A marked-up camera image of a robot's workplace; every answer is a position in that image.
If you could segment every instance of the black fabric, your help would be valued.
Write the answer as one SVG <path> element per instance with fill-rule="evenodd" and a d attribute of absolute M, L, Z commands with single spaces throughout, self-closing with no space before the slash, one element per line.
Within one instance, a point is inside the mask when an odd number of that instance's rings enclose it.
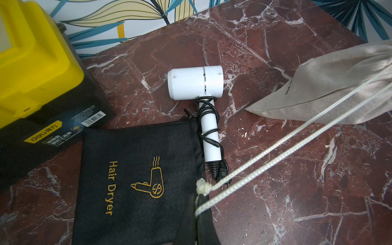
<path fill-rule="evenodd" d="M 195 211 L 197 207 L 206 202 L 206 197 L 200 194 L 195 201 L 194 195 L 188 197 L 180 227 L 177 230 L 173 245 L 221 245 L 212 223 L 211 209 L 202 212 L 197 219 Z"/>
<path fill-rule="evenodd" d="M 116 175 L 109 176 L 109 168 Z M 199 178 L 205 173 L 194 118 L 114 131 L 85 129 L 72 244 L 172 242 Z"/>

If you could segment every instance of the red marble surface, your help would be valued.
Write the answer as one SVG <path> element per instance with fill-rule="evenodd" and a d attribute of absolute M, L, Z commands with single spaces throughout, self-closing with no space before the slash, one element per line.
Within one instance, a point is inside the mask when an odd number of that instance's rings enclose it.
<path fill-rule="evenodd" d="M 283 85 L 299 64 L 360 43 L 307 0 L 231 0 L 84 63 L 117 114 L 110 129 L 177 120 L 184 108 L 195 113 L 192 101 L 169 98 L 167 72 L 222 65 L 225 90 L 215 105 L 233 169 L 302 124 L 259 117 L 247 105 Z M 392 244 L 391 138 L 390 113 L 334 126 L 212 209 L 222 244 Z M 78 143 L 0 193 L 0 244 L 71 243 L 80 154 Z"/>

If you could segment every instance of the yellow label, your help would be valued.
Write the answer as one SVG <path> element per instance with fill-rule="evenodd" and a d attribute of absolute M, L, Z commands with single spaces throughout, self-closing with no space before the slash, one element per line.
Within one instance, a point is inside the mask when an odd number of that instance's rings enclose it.
<path fill-rule="evenodd" d="M 51 134 L 54 131 L 56 131 L 57 129 L 61 128 L 62 125 L 63 125 L 63 123 L 61 121 L 57 120 L 54 123 L 52 123 L 51 125 L 49 125 L 46 128 L 42 129 L 40 132 L 38 132 L 38 133 L 34 134 L 33 136 L 31 136 L 30 138 L 25 139 L 24 142 L 35 144 L 38 141 L 40 141 L 43 138 L 45 138 L 46 136 L 48 136 L 49 134 Z"/>
<path fill-rule="evenodd" d="M 163 178 L 162 178 L 162 170 L 159 167 L 159 160 L 161 159 L 160 156 L 154 157 L 152 162 L 152 169 L 151 169 L 151 178 L 150 183 L 133 183 L 131 187 L 137 191 L 147 192 L 153 198 L 160 198 L 163 194 Z"/>

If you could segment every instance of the white hair dryer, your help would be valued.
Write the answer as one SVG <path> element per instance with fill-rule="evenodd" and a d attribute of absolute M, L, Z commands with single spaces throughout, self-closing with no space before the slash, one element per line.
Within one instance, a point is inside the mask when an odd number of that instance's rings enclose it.
<path fill-rule="evenodd" d="M 204 160 L 217 181 L 228 173 L 219 142 L 219 113 L 214 100 L 223 94 L 223 70 L 220 65 L 172 69 L 167 74 L 170 98 L 196 100 L 199 103 L 199 135 L 203 139 Z"/>

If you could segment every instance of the black power cord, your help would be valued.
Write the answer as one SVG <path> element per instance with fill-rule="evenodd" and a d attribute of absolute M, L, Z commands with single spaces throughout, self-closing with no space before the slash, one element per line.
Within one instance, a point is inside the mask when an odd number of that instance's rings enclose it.
<path fill-rule="evenodd" d="M 216 129 L 211 129 L 207 132 L 205 132 L 204 134 L 202 133 L 201 130 L 201 118 L 207 114 L 214 114 L 216 117 L 216 122 L 219 122 L 219 112 L 216 110 L 215 106 L 213 104 L 211 104 L 212 100 L 216 100 L 216 97 L 214 96 L 202 96 L 196 99 L 196 103 L 203 103 L 203 105 L 199 108 L 199 111 L 197 113 L 197 124 L 198 124 L 198 134 L 199 137 L 206 141 L 207 143 L 215 146 L 215 147 L 219 147 L 220 151 L 221 151 L 221 156 L 222 156 L 222 160 L 220 161 L 213 161 L 213 162 L 207 162 L 210 168 L 210 172 L 212 177 L 216 180 L 216 182 L 219 182 L 221 179 L 223 179 L 224 177 L 226 177 L 229 174 L 229 166 L 227 165 L 227 162 L 224 158 L 224 150 L 223 150 L 223 146 L 215 140 L 212 140 L 210 138 L 207 138 L 206 136 L 213 133 L 213 132 L 218 132 L 220 129 L 216 128 Z"/>

